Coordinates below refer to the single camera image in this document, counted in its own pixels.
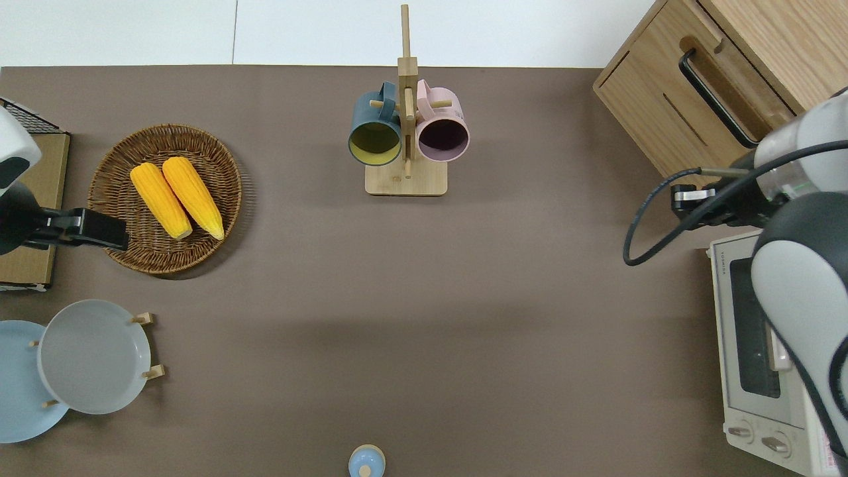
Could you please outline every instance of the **cabinet drawer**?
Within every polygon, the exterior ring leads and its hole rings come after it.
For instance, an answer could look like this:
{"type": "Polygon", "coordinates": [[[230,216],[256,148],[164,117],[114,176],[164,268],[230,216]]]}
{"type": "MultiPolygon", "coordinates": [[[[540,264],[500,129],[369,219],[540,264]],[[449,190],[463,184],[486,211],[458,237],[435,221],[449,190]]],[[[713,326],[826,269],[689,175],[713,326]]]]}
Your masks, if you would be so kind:
{"type": "MultiPolygon", "coordinates": [[[[670,0],[632,36],[595,91],[657,170],[728,166],[747,148],[680,71],[683,55],[743,133],[759,140],[793,117],[745,56],[694,0],[670,0]]],[[[711,178],[687,182],[705,184],[711,178]]]]}

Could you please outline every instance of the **plate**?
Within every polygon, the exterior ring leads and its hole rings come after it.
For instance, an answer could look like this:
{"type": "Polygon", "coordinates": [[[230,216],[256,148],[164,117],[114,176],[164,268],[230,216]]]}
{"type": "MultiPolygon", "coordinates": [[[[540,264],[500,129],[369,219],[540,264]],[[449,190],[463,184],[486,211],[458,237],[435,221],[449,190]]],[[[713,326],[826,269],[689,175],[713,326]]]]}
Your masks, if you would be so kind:
{"type": "Polygon", "coordinates": [[[38,373],[50,394],[71,409],[106,414],[142,391],[150,344],[133,315],[104,300],[83,300],[53,317],[38,346],[38,373]]]}
{"type": "Polygon", "coordinates": [[[62,403],[42,404],[53,397],[38,376],[38,349],[44,327],[19,320],[0,322],[0,444],[26,441],[52,428],[68,412],[62,403]]]}
{"type": "Polygon", "coordinates": [[[242,176],[229,149],[208,132],[179,124],[152,126],[121,140],[103,157],[88,189],[88,207],[126,222],[129,249],[106,249],[113,260],[150,275],[183,272],[209,258],[230,236],[242,207],[242,176]],[[194,221],[191,235],[171,238],[132,185],[133,167],[153,162],[161,168],[177,155],[192,163],[212,195],[224,222],[224,240],[194,221]]]}

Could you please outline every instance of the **corn cob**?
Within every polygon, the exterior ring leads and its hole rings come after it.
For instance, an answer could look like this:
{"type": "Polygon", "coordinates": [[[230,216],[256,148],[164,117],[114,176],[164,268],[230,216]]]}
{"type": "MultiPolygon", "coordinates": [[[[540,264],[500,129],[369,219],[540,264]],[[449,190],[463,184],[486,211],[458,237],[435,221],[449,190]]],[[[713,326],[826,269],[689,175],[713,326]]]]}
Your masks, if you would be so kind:
{"type": "Polygon", "coordinates": [[[180,240],[192,232],[192,225],[188,223],[186,212],[182,210],[156,165],[144,162],[134,167],[130,171],[130,180],[168,235],[180,240]]]}
{"type": "Polygon", "coordinates": [[[192,163],[184,157],[172,157],[162,165],[162,172],[194,221],[216,239],[223,240],[224,224],[218,207],[192,163]]]}

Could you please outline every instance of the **oven window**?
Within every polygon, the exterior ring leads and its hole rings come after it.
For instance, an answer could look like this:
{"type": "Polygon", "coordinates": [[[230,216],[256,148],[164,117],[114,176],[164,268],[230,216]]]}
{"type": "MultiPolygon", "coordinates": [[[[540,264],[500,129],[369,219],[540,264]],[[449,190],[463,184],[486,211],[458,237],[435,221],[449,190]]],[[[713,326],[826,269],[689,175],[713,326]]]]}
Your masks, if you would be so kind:
{"type": "Polygon", "coordinates": [[[766,313],[754,295],[751,258],[730,262],[730,283],[736,321],[736,352],[742,389],[765,397],[780,397],[780,377],[768,366],[766,313]]]}

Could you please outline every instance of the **mug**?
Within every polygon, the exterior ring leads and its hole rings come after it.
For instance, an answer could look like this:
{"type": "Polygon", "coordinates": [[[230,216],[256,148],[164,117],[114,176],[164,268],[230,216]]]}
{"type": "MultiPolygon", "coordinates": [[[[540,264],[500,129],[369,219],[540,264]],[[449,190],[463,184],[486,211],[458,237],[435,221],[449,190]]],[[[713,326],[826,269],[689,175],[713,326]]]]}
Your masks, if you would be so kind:
{"type": "Polygon", "coordinates": [[[360,96],[348,136],[350,153],[366,166],[384,166],[400,155],[400,118],[394,110],[398,88],[389,81],[380,91],[360,96]],[[375,108],[371,101],[381,101],[375,108]]]}
{"type": "Polygon", "coordinates": [[[418,81],[416,105],[416,143],[421,155],[429,160],[444,162],[460,157],[468,149],[468,127],[462,115],[460,100],[445,87],[433,87],[425,80],[418,81]],[[450,101],[450,106],[433,108],[431,103],[450,101]]]}

